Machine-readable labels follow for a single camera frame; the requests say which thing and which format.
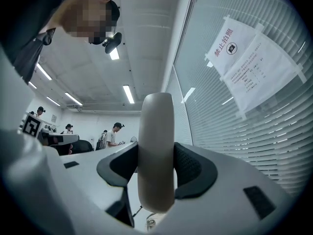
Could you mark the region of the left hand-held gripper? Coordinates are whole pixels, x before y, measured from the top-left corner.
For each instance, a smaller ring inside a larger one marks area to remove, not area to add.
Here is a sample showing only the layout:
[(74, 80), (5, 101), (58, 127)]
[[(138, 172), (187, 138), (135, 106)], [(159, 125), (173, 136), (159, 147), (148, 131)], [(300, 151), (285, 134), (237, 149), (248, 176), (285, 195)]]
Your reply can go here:
[(42, 145), (67, 145), (79, 140), (76, 134), (50, 134), (48, 125), (30, 113), (22, 122), (22, 132), (38, 139)]

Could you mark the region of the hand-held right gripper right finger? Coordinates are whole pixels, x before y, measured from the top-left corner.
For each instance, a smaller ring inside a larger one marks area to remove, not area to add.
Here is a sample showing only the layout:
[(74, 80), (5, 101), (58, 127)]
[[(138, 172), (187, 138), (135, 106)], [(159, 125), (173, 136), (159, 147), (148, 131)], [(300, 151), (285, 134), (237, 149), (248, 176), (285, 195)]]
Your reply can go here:
[(291, 208), (284, 189), (241, 159), (180, 143), (174, 151), (178, 188), (161, 235), (265, 235)]

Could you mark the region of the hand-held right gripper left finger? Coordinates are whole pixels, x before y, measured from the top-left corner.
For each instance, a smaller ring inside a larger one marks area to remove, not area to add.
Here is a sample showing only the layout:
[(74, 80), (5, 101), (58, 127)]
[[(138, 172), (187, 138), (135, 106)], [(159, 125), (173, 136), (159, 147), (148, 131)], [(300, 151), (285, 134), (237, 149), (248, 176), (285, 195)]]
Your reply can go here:
[(79, 235), (136, 235), (128, 182), (137, 143), (61, 157), (66, 200)]

